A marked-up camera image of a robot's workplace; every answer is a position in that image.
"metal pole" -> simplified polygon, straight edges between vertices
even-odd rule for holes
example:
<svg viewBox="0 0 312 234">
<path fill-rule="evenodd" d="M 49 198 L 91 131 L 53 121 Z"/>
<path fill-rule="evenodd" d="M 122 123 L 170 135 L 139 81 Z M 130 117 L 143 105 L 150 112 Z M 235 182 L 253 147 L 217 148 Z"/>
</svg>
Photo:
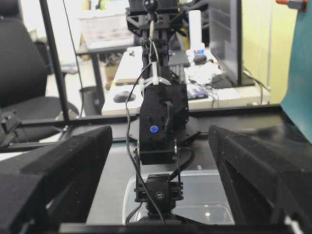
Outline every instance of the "metal pole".
<svg viewBox="0 0 312 234">
<path fill-rule="evenodd" d="M 45 32 L 47 34 L 47 39 L 48 39 L 48 43 L 50 46 L 51 58 L 52 58 L 52 63 L 54 67 L 55 78 L 57 80 L 58 93 L 59 93 L 59 98 L 60 98 L 60 104 L 61 104 L 62 111 L 63 111 L 63 117 L 65 121 L 69 121 L 68 106 L 67 106 L 68 102 L 67 102 L 67 96 L 65 94 L 64 78 L 63 78 L 62 70 L 61 70 L 60 63 L 59 63 L 59 55 L 58 55 L 58 50 L 57 50 L 57 46 L 55 43 L 55 38 L 54 38 L 47 0 L 40 0 L 40 6 L 41 6 L 42 17 L 43 17 L 43 22 L 45 26 Z"/>
<path fill-rule="evenodd" d="M 102 84 L 102 77 L 101 77 L 101 71 L 99 68 L 98 64 L 98 54 L 92 54 L 91 55 L 92 59 L 92 65 L 93 65 L 93 70 L 94 70 L 94 76 L 96 79 L 96 84 L 97 84 L 97 96 L 99 99 L 99 112 L 102 112 L 102 108 L 105 102 L 105 96 L 104 96 L 104 90 L 103 90 L 103 84 Z"/>
</svg>

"teal panel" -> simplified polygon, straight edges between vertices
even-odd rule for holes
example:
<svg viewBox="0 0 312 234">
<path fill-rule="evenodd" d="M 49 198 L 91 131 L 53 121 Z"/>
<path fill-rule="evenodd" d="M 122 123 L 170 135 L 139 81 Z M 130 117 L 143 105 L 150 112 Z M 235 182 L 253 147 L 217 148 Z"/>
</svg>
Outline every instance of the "teal panel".
<svg viewBox="0 0 312 234">
<path fill-rule="evenodd" d="M 309 0 L 307 11 L 300 12 L 297 16 L 288 91 L 281 105 L 289 118 L 312 142 L 312 0 Z"/>
</svg>

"keyboard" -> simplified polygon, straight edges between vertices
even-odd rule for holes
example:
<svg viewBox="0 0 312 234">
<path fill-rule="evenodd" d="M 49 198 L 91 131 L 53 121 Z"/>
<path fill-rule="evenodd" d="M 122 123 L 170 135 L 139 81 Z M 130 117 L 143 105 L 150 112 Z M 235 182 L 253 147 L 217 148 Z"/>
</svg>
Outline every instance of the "keyboard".
<svg viewBox="0 0 312 234">
<path fill-rule="evenodd" d="M 185 81 L 185 72 L 183 65 L 169 66 L 170 70 L 180 77 L 180 81 Z"/>
</svg>

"computer monitor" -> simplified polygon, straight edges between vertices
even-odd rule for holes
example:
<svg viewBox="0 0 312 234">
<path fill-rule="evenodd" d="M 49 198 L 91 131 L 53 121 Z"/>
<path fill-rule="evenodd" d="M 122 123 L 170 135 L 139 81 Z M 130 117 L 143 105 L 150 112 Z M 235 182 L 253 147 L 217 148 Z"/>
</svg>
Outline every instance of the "computer monitor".
<svg viewBox="0 0 312 234">
<path fill-rule="evenodd" d="M 242 75 L 242 2 L 210 0 L 210 50 L 233 86 L 253 84 Z"/>
</svg>

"transparent plastic container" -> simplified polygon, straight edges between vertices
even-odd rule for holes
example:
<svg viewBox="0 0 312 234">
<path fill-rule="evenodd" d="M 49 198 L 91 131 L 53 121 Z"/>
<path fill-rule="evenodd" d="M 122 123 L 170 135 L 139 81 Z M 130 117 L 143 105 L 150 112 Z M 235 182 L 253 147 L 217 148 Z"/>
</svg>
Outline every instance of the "transparent plastic container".
<svg viewBox="0 0 312 234">
<path fill-rule="evenodd" d="M 173 213 L 203 224 L 233 225 L 234 219 L 217 170 L 185 171 L 181 173 L 184 183 L 182 201 L 176 203 Z M 122 208 L 122 222 L 139 203 L 135 202 L 136 177 L 127 185 Z M 136 212 L 131 222 L 147 216 L 145 205 Z"/>
</svg>

